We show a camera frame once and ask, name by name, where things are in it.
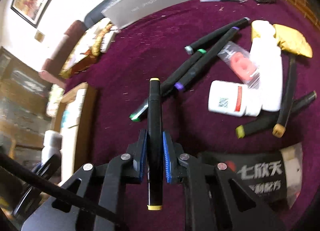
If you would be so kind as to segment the white bottle green cap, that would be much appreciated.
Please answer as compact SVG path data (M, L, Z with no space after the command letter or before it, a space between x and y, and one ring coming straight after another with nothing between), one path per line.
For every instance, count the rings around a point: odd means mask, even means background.
M61 160L62 135L53 130L47 130L44 134L43 149L41 152L41 165L44 165L53 155Z

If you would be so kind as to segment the black marker purple caps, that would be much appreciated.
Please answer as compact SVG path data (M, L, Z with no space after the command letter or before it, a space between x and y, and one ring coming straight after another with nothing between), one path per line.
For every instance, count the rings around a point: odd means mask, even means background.
M227 33L225 33L225 35L223 35L223 37L221 37L221 39L219 39L212 48L205 53L178 82L175 83L174 87L177 90L184 90L185 87L212 62L213 58L221 52L223 47L238 33L238 31L238 27L232 27Z

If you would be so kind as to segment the black marker yellow caps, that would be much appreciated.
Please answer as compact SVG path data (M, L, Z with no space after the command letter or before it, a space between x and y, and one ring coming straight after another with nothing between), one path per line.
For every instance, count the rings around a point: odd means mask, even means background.
M161 84L159 78L150 79L148 100L148 205L150 211L163 207L163 135Z

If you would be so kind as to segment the white pill bottle red label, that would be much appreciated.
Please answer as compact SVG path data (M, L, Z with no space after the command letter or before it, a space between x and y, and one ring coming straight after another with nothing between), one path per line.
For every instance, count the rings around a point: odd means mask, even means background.
M262 108L258 89L245 84L225 81L212 81L208 97L210 112L236 117L257 117Z

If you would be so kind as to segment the brown cardboard tray box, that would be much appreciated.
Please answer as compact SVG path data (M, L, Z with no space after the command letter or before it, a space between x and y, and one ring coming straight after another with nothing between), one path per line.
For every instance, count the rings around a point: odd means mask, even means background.
M89 138L97 91L83 82L61 98L52 130L62 135L61 182L65 183L89 158Z

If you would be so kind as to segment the gold snack gift box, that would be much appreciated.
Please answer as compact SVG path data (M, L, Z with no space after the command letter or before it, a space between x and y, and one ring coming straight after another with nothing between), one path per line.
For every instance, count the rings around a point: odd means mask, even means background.
M97 63L114 41L118 28L107 17L100 20L75 45L59 75L68 79Z

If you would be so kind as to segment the maroon chair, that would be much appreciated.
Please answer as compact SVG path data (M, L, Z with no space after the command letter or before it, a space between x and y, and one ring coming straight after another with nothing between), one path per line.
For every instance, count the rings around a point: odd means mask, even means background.
M66 80L60 76L60 72L86 30L84 22L76 20L57 38L46 54L46 60L39 71L40 78L65 89Z

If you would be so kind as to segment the white spray bottle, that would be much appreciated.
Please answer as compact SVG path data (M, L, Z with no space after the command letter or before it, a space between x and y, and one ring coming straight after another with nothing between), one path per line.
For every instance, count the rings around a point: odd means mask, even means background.
M283 91L283 64L281 49L275 37L276 30L265 20L251 23L252 45L249 59L259 70L259 91L262 110L280 110Z

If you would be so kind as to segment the black marker orange cap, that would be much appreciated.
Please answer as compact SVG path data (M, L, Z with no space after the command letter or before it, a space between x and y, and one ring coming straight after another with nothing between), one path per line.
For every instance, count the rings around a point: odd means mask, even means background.
M285 91L284 91L284 95L281 102L279 116L272 132L273 136L277 138L281 138L285 133L286 125L288 123L288 120L291 114L293 97L296 90L296 82L297 82L296 56L294 54L289 54L289 68L287 72Z

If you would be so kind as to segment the black marker grey caps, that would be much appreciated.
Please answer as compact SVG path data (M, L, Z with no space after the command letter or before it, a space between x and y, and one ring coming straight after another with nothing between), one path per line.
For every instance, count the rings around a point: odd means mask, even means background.
M198 49L206 49L209 46L209 44L213 43L214 41L217 41L221 36L225 35L225 33L227 33L232 27L237 27L241 29L246 27L250 23L251 19L249 17L243 17L242 19L233 21L201 37L200 39L189 44L188 46L185 46L184 50L187 52L187 54L192 55Z

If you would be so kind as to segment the black marker lime cap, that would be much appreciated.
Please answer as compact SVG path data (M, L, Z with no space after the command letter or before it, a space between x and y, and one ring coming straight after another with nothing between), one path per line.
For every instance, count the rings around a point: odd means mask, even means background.
M303 97L294 100L291 108L290 116L296 116L305 108L310 106L312 102L317 98L316 91L312 91ZM242 139L245 136L250 136L255 133L271 129L276 125L279 112L267 112L258 116L256 120L240 125L235 129L235 133L238 139Z

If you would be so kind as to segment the black marker green caps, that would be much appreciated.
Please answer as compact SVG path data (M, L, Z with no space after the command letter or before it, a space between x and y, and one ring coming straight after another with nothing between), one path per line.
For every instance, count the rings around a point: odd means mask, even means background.
M161 83L161 95L162 97L169 93L174 84L184 76L187 71L207 52L204 49L197 50L191 55L186 61L184 61L163 83ZM147 98L144 102L130 115L130 119L133 122L139 122L144 119L146 112L148 110Z

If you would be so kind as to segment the black crab print packet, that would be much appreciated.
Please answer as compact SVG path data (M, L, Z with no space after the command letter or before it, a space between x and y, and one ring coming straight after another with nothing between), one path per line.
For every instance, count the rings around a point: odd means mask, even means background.
M225 163L242 181L266 202L286 201L291 208L302 188L302 144L259 154L227 154L202 152L201 162Z

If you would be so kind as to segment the red item in clear bag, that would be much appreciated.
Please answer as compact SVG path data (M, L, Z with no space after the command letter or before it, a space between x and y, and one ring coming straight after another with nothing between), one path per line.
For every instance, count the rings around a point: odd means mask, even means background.
M259 69L249 59L249 52L247 50L244 50L232 41L228 41L217 56L230 67L248 88L259 88Z

